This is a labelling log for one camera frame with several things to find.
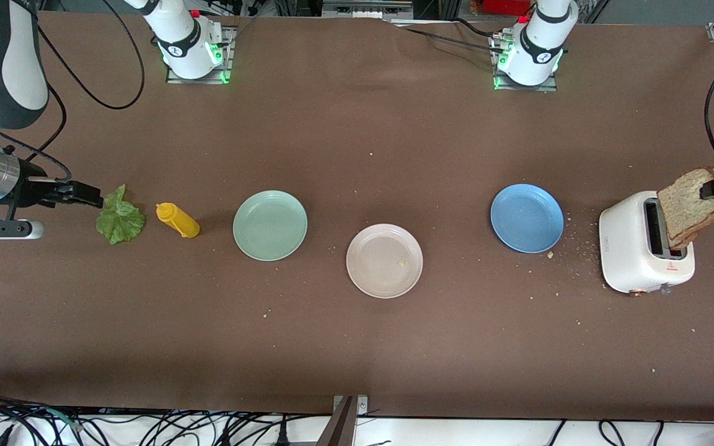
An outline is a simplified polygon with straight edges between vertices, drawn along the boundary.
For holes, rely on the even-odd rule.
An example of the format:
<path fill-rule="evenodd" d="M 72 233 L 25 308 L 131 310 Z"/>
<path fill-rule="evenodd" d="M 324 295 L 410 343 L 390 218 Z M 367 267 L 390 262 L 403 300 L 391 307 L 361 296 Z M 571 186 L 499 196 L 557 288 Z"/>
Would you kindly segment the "green lettuce leaf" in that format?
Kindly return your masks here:
<path fill-rule="evenodd" d="M 103 208 L 95 228 L 110 245 L 130 241 L 143 231 L 146 217 L 125 199 L 126 186 L 119 186 L 103 198 Z"/>

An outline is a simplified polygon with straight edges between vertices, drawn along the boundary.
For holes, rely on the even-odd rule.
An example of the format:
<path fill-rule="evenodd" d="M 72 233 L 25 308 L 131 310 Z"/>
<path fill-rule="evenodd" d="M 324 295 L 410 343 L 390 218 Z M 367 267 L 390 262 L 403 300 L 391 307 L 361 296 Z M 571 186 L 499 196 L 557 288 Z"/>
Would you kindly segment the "yellow mustard squeeze bottle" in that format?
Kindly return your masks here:
<path fill-rule="evenodd" d="M 156 205 L 156 216 L 162 223 L 177 231 L 183 238 L 193 238 L 200 234 L 201 228 L 189 214 L 182 211 L 174 203 L 159 203 Z"/>

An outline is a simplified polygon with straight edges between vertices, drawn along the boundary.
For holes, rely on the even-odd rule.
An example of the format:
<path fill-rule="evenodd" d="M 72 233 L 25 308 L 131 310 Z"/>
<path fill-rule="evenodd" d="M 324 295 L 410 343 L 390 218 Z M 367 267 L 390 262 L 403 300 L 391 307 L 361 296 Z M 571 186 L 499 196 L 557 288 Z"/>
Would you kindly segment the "beige round plate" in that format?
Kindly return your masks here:
<path fill-rule="evenodd" d="M 405 260 L 405 266 L 399 261 Z M 394 299 L 414 288 L 422 277 L 423 250 L 411 232 L 398 225 L 377 224 L 358 232 L 346 249 L 346 271 L 364 294 Z"/>

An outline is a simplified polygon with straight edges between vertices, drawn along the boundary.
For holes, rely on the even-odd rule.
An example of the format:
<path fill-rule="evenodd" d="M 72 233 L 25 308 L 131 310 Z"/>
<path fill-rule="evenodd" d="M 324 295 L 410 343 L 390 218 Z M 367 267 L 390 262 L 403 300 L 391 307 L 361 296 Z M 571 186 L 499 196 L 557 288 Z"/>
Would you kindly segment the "green round plate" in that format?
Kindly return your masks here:
<path fill-rule="evenodd" d="M 258 261 L 278 261 L 294 253 L 308 232 L 305 207 L 294 195 L 264 190 L 236 211 L 232 234 L 236 246 Z"/>

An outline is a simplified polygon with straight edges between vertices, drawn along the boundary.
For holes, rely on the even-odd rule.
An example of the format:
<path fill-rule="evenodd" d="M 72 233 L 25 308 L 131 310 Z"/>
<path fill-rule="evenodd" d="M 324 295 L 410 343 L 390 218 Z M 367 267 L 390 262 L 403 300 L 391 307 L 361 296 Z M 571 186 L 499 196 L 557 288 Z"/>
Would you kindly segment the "blue round plate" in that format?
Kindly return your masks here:
<path fill-rule="evenodd" d="M 550 250 L 566 226 L 558 201 L 547 190 L 524 183 L 498 192 L 488 210 L 488 220 L 502 243 L 524 253 Z"/>

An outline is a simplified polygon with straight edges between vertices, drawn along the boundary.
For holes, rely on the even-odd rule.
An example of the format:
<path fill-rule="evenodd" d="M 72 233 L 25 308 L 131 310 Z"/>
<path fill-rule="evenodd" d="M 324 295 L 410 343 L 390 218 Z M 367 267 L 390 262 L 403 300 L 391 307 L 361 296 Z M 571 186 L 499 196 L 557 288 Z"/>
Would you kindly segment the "white two-slot toaster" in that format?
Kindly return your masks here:
<path fill-rule="evenodd" d="M 604 281 L 624 294 L 661 292 L 692 279 L 696 261 L 692 245 L 672 250 L 665 217 L 654 190 L 631 195 L 599 217 Z"/>

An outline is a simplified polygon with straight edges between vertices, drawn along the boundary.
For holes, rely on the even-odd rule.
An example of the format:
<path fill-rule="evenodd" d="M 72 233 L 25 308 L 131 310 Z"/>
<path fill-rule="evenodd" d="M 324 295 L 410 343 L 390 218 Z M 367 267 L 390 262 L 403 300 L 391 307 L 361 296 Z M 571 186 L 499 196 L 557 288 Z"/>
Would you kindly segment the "red box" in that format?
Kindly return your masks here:
<path fill-rule="evenodd" d="M 471 0 L 478 12 L 498 16 L 523 16 L 533 0 Z"/>

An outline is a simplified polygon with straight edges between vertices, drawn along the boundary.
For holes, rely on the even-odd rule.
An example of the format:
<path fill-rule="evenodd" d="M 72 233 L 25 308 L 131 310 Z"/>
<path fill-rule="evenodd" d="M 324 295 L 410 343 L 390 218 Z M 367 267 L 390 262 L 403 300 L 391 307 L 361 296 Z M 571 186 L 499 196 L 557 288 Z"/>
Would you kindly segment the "grey metal equipment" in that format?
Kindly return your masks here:
<path fill-rule="evenodd" d="M 322 0 L 321 17 L 412 20 L 413 0 Z"/>

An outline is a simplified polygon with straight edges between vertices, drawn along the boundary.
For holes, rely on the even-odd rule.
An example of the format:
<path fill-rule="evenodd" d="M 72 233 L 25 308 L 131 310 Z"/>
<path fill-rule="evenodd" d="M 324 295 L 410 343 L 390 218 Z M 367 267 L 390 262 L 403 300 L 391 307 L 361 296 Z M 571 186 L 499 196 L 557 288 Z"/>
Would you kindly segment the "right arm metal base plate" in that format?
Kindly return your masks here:
<path fill-rule="evenodd" d="M 232 77 L 238 28 L 208 22 L 181 54 L 182 47 L 161 43 L 167 66 L 166 83 L 181 85 L 224 85 Z"/>

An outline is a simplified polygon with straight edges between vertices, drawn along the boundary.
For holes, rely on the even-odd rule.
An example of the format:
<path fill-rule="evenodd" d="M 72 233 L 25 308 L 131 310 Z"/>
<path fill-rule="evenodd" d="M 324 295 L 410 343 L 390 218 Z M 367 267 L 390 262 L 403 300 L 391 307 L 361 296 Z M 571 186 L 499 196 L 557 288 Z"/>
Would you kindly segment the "metal table clamp bracket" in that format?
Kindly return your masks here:
<path fill-rule="evenodd" d="M 332 412 L 335 412 L 337 410 L 338 406 L 340 405 L 341 401 L 345 398 L 344 395 L 335 395 L 333 398 L 333 407 L 332 407 Z M 357 416 L 358 417 L 363 417 L 368 415 L 369 412 L 369 397 L 368 395 L 357 395 L 356 396 L 357 400 Z"/>

